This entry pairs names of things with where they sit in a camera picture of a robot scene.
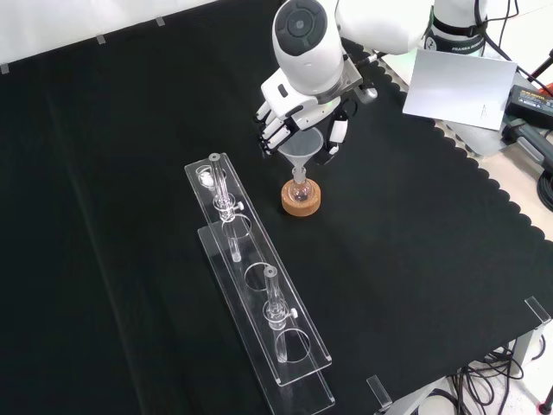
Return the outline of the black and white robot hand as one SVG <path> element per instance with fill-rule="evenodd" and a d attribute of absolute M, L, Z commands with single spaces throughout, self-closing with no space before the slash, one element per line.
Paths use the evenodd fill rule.
<path fill-rule="evenodd" d="M 315 153 L 319 165 L 329 163 L 345 141 L 351 114 L 349 97 L 338 97 L 321 104 L 315 96 L 296 91 L 282 70 L 277 70 L 262 85 L 263 104 L 255 119 L 260 124 L 258 141 L 262 152 L 272 155 L 301 131 L 327 126 L 321 149 Z"/>

